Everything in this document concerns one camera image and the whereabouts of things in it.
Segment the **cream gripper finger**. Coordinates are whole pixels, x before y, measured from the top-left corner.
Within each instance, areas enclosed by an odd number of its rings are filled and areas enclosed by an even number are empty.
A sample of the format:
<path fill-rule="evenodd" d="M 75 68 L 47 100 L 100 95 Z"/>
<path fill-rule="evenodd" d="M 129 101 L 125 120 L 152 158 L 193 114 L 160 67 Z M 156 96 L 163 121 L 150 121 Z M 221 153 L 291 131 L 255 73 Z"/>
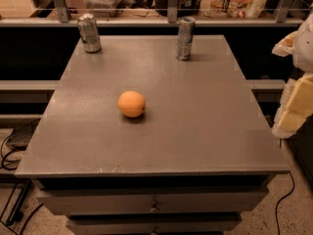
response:
<path fill-rule="evenodd" d="M 290 78 L 274 117 L 272 133 L 278 138 L 290 138 L 312 115 L 313 73 L 306 73 L 298 80 Z"/>
<path fill-rule="evenodd" d="M 274 55 L 285 57 L 291 55 L 293 52 L 293 42 L 296 37 L 296 31 L 288 34 L 279 43 L 277 43 L 272 49 Z"/>

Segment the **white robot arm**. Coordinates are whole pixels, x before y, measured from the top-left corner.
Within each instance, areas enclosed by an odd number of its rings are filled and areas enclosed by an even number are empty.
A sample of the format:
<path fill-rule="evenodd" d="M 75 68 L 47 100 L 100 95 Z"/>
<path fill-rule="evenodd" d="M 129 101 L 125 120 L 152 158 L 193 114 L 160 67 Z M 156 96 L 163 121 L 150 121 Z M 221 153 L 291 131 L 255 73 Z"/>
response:
<path fill-rule="evenodd" d="M 313 15 L 277 43 L 272 53 L 281 57 L 292 55 L 293 65 L 304 72 L 301 78 L 288 80 L 274 117 L 272 133 L 286 139 L 313 115 Z"/>

